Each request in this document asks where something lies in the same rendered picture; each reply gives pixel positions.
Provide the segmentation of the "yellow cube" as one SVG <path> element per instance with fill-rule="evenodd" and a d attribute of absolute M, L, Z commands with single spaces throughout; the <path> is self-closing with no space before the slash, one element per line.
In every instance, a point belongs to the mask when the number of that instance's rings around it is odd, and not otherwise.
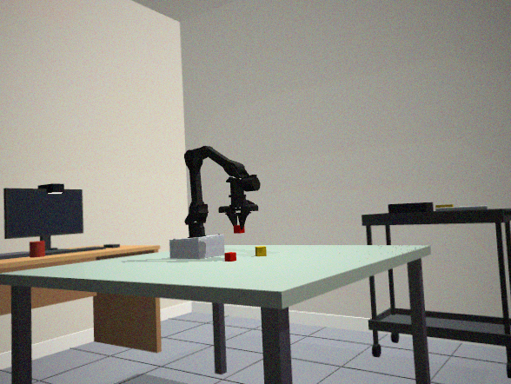
<path fill-rule="evenodd" d="M 266 247 L 255 247 L 255 256 L 267 256 Z"/>

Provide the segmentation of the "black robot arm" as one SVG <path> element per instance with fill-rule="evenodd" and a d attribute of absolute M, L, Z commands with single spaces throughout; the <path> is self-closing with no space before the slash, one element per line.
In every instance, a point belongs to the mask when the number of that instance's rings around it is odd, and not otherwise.
<path fill-rule="evenodd" d="M 185 219 L 185 224 L 189 225 L 188 238 L 206 236 L 203 224 L 206 223 L 209 211 L 208 204 L 204 204 L 202 200 L 200 169 L 203 159 L 207 157 L 221 165 L 228 175 L 235 177 L 229 177 L 226 181 L 230 182 L 230 193 L 257 191 L 261 186 L 257 175 L 249 175 L 243 164 L 228 159 L 210 146 L 187 150 L 184 154 L 184 160 L 189 168 L 192 200 L 189 206 L 189 214 Z"/>

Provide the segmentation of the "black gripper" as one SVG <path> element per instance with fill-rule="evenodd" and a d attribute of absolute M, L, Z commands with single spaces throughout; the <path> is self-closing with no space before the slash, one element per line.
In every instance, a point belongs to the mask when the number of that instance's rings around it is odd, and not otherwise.
<path fill-rule="evenodd" d="M 250 211 L 258 211 L 258 206 L 257 204 L 244 204 L 244 197 L 246 197 L 244 192 L 232 192 L 229 197 L 231 197 L 231 205 L 220 207 L 219 213 L 227 213 L 225 215 L 228 216 L 233 227 L 237 225 L 238 216 L 240 228 L 243 229 L 247 216 L 251 214 Z M 240 210 L 241 213 L 236 213 Z"/>

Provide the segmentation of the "red cube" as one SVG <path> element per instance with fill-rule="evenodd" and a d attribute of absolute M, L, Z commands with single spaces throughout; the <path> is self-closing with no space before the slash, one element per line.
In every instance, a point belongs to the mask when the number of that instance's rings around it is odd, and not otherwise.
<path fill-rule="evenodd" d="M 236 253 L 235 252 L 224 253 L 224 256 L 225 256 L 226 262 L 236 261 Z"/>
<path fill-rule="evenodd" d="M 234 226 L 234 234 L 237 234 L 237 233 L 245 233 L 244 232 L 244 227 L 243 227 L 243 229 L 241 229 L 240 225 L 235 225 Z"/>

